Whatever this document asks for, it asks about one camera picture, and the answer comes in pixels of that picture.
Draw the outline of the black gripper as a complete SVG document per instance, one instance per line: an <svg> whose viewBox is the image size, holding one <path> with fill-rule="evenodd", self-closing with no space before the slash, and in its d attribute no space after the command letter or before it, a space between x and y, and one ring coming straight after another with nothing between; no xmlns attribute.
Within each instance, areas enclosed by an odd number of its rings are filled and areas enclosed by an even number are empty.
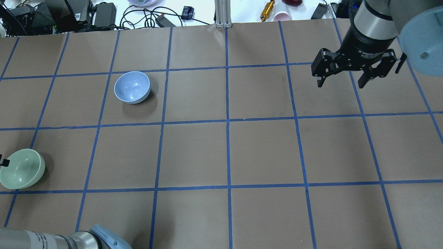
<svg viewBox="0 0 443 249"><path fill-rule="evenodd" d="M363 71L358 80L360 89L369 80L386 77L397 61L394 49L389 48L393 41L368 37L351 24L336 52L322 48L313 60L311 74L317 78L317 87L342 71Z"/></svg>

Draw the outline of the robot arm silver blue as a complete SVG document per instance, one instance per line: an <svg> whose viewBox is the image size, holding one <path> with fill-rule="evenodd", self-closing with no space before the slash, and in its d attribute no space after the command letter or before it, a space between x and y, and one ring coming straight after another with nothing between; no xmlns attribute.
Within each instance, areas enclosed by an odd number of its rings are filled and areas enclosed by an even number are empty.
<svg viewBox="0 0 443 249"><path fill-rule="evenodd" d="M402 50L396 73L409 60L421 74L442 76L441 0L364 0L337 52L319 50L311 74L322 87L326 78L342 71L362 71L359 88L377 77L384 78L397 56L390 49L399 38Z"/></svg>
<svg viewBox="0 0 443 249"><path fill-rule="evenodd" d="M30 176L39 180L45 170L40 155L1 157L1 170L18 173L18 177ZM131 249L132 247L111 230L94 225L89 231L79 231L71 236L38 233L28 230L1 228L2 249Z"/></svg>

